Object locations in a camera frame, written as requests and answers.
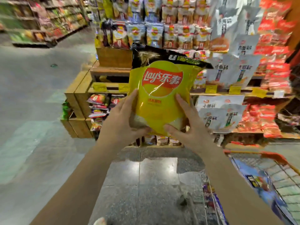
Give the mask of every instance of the yellow chip bag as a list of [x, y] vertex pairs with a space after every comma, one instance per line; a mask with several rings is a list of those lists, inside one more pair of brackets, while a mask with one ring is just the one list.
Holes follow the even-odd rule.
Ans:
[[132, 107], [131, 127], [149, 126], [153, 129], [150, 134], [161, 136], [168, 135], [165, 124], [185, 128], [187, 118], [175, 95], [189, 103], [193, 82], [205, 68], [213, 67], [174, 51], [133, 43], [129, 94], [137, 88], [138, 97]]

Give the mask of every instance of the floor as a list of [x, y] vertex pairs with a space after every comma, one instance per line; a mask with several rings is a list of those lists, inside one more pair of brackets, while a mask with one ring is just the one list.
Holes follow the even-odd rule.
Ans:
[[[0, 225], [29, 224], [95, 143], [70, 138], [59, 121], [63, 92], [94, 54], [93, 41], [88, 28], [52, 49], [15, 48], [0, 36]], [[300, 164], [298, 145], [267, 150]], [[128, 148], [111, 164], [89, 224], [101, 216], [115, 225], [206, 224], [202, 170], [184, 149]], [[192, 210], [178, 202], [187, 194]]]

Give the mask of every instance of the person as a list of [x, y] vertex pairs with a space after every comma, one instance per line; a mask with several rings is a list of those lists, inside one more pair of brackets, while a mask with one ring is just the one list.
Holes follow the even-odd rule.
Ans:
[[[151, 131], [149, 127], [134, 130], [129, 125], [131, 107], [136, 96], [137, 90], [134, 90], [111, 110], [96, 145], [30, 225], [88, 224], [112, 160], [122, 148]], [[218, 194], [229, 224], [282, 225], [281, 220], [240, 176], [223, 151], [212, 142], [193, 103], [189, 105], [178, 94], [176, 99], [189, 119], [190, 129], [183, 133], [170, 125], [164, 128], [202, 158], [205, 172]]]

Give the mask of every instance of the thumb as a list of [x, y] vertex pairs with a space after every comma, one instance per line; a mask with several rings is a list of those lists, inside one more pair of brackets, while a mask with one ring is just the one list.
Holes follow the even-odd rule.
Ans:
[[141, 129], [134, 130], [135, 139], [145, 136], [148, 132], [151, 132], [152, 129], [150, 127], [145, 127]]
[[180, 142], [184, 141], [185, 134], [183, 132], [180, 132], [178, 129], [174, 128], [171, 125], [164, 125], [163, 128], [175, 139], [179, 140]]

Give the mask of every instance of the person's left hand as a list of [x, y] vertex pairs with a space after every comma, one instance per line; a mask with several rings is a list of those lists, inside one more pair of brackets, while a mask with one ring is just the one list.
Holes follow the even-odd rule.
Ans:
[[103, 121], [97, 143], [121, 150], [151, 131], [150, 127], [135, 130], [129, 126], [131, 107], [137, 93], [138, 90], [135, 89], [111, 109], [109, 116]]

